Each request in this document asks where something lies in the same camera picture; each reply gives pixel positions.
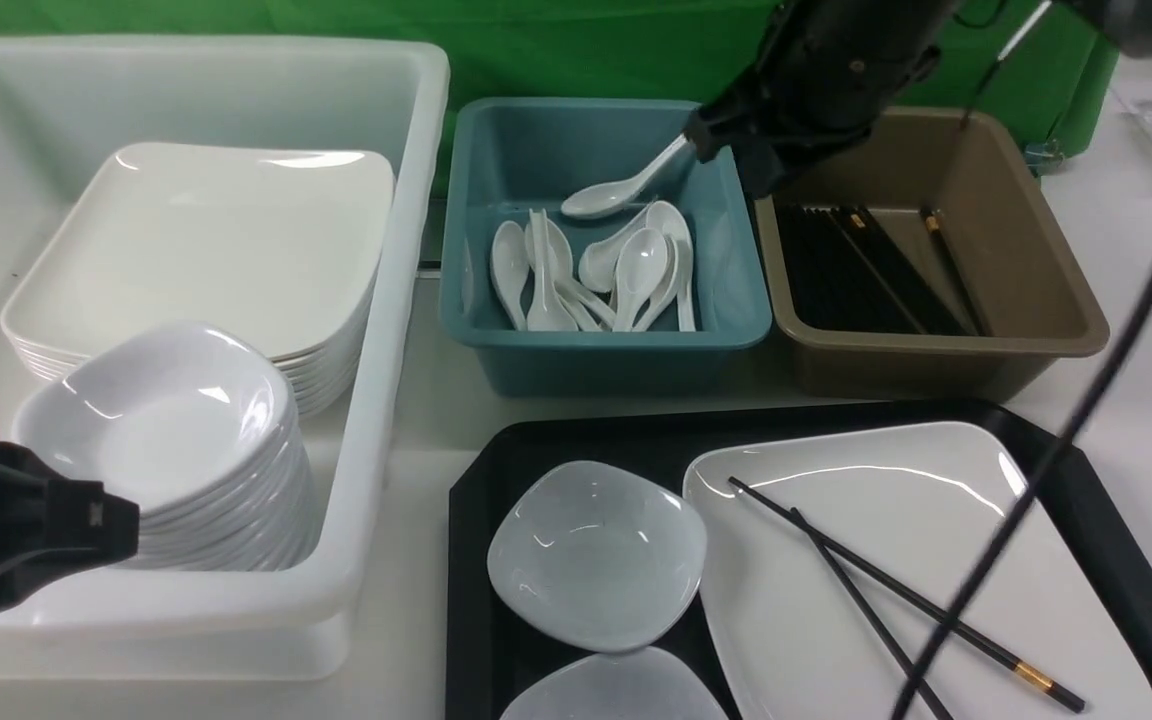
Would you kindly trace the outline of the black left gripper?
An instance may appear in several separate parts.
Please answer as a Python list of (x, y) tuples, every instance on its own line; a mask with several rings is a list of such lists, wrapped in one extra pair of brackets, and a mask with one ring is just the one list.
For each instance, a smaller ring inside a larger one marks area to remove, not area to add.
[(0, 612), (81, 571), (136, 556), (141, 506), (0, 444)]

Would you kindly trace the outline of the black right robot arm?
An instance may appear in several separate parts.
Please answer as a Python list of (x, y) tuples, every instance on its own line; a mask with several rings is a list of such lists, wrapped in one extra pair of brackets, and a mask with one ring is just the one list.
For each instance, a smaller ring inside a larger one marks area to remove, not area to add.
[[(998, 69), (1053, 3), (1069, 6), (1128, 56), (1152, 58), (1152, 1), (1039, 1), (984, 71), (963, 124)], [(814, 165), (864, 143), (882, 111), (941, 63), (938, 35), (963, 1), (786, 1), (774, 6), (756, 50), (717, 99), (681, 129), (696, 159), (730, 149), (756, 199)]]

